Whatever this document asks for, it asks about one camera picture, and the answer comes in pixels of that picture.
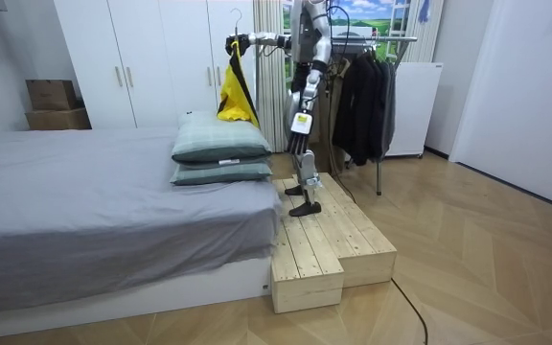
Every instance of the curtain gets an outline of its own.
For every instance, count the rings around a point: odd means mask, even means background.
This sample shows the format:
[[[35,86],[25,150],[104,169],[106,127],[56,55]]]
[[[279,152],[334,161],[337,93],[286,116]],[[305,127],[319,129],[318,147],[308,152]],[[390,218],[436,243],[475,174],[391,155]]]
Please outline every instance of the curtain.
[[[413,0],[410,3],[406,36],[416,36],[419,41],[410,43],[403,61],[432,62],[433,50],[436,47],[436,37],[440,28],[440,17],[444,0],[431,0],[429,21],[419,22],[419,12],[425,0]]]
[[[255,32],[270,32],[282,34],[284,31],[282,1],[254,1]],[[257,115],[261,131],[272,146],[274,152],[282,152],[286,148],[285,128],[283,118],[285,100],[288,92],[285,90],[285,53],[274,47],[265,47],[259,54],[257,49]]]

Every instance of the door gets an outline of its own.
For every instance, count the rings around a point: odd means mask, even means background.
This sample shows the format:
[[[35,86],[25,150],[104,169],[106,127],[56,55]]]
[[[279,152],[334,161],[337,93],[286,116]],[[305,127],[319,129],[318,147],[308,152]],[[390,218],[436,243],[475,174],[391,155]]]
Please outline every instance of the door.
[[[91,126],[135,127],[106,0],[55,0]]]
[[[138,127],[176,126],[158,0],[108,0]]]
[[[224,82],[225,70],[229,65],[229,56],[227,52],[225,52],[225,39],[235,32],[236,22],[238,22],[239,34],[255,32],[253,2],[248,0],[208,0],[208,16],[210,19],[210,37],[212,38],[212,56],[216,69],[217,88],[219,92]],[[256,103],[255,47],[246,50],[246,53],[241,58],[241,67],[253,103]]]
[[[178,111],[215,111],[217,87],[206,2],[160,0],[159,5]]]

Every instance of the white bed frame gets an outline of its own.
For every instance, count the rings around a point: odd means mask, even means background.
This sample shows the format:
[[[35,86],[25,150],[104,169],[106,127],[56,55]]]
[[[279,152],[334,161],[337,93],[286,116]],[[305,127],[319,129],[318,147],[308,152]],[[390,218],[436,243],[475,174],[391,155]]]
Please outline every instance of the white bed frame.
[[[0,336],[267,295],[270,264],[270,257],[251,259],[129,290],[0,312]]]

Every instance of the cabinet handle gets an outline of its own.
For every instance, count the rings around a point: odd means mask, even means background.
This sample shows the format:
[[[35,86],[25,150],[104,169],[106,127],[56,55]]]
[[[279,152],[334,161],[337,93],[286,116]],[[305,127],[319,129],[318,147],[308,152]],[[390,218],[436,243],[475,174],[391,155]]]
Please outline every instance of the cabinet handle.
[[[119,86],[123,87],[123,80],[121,79],[121,71],[119,71],[119,67],[114,67],[114,70],[116,71],[116,78],[119,80]]]
[[[129,76],[129,85],[133,87],[133,77],[131,76],[131,69],[129,67],[126,69],[126,74]]]

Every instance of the wooden platform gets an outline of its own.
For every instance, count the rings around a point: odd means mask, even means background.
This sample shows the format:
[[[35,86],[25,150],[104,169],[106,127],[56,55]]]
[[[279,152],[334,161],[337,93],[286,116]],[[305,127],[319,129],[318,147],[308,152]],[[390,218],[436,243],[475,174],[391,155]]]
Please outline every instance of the wooden platform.
[[[304,199],[285,195],[297,182],[273,181],[283,202],[271,269],[276,312],[338,304],[342,288],[386,282],[393,274],[395,247],[328,174],[321,180],[316,198],[323,211],[301,218],[288,211]]]

